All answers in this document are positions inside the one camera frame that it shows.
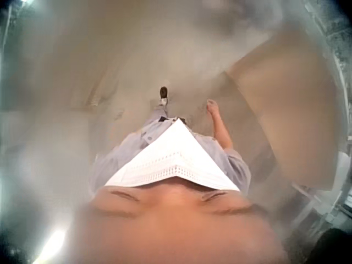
brown panel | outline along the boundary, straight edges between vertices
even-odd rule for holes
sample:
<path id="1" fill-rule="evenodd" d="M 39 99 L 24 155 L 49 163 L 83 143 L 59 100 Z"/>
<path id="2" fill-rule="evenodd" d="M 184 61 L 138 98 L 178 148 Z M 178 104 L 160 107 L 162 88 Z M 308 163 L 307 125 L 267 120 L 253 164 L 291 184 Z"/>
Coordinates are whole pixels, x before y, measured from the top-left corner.
<path id="1" fill-rule="evenodd" d="M 227 73 L 257 115 L 283 175 L 330 189 L 337 155 L 336 87 L 318 54 L 304 34 L 285 31 Z"/>

gray pants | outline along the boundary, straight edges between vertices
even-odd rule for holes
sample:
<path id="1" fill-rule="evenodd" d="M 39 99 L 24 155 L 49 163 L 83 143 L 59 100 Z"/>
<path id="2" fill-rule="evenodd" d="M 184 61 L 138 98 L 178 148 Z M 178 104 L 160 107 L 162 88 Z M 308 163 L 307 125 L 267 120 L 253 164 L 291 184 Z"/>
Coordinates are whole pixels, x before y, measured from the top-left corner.
<path id="1" fill-rule="evenodd" d="M 156 106 L 152 112 L 152 114 L 150 115 L 149 119 L 147 119 L 147 121 L 145 122 L 145 124 L 143 125 L 149 125 L 150 123 L 152 123 L 154 120 L 156 119 L 160 119 L 160 117 L 165 117 L 167 118 L 167 107 L 166 106 Z"/>

shoe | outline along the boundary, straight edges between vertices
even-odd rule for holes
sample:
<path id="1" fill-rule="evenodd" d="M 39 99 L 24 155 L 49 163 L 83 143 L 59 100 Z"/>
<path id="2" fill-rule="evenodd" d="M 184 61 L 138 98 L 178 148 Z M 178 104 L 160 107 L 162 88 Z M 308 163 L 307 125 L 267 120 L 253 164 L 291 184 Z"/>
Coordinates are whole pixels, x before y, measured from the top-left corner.
<path id="1" fill-rule="evenodd" d="M 167 88 L 165 86 L 160 88 L 160 105 L 166 106 L 168 103 L 167 100 Z"/>

hand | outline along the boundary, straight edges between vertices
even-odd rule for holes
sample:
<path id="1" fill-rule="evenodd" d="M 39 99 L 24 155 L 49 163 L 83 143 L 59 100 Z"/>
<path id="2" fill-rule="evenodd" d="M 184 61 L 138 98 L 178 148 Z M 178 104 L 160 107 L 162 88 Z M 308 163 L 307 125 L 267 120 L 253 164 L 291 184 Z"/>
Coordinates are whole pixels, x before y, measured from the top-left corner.
<path id="1" fill-rule="evenodd" d="M 217 102 L 215 102 L 214 100 L 208 99 L 207 100 L 207 112 L 212 117 L 220 116 L 219 106 L 218 106 Z"/>

shirt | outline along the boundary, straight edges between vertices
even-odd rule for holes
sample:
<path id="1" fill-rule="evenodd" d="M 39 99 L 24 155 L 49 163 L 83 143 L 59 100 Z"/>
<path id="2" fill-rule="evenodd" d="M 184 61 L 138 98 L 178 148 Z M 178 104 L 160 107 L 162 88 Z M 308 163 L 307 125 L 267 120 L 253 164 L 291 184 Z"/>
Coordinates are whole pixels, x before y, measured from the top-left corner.
<path id="1" fill-rule="evenodd" d="M 98 158 L 93 165 L 93 175 L 90 179 L 91 191 L 95 193 L 104 186 L 118 170 L 158 139 L 176 120 L 176 118 L 166 119 L 163 122 L 154 120 L 139 131 L 128 135 L 106 156 Z M 190 132 L 222 172 L 246 195 L 251 174 L 241 156 L 233 149 L 222 149 L 213 137 L 202 136 L 191 130 Z"/>

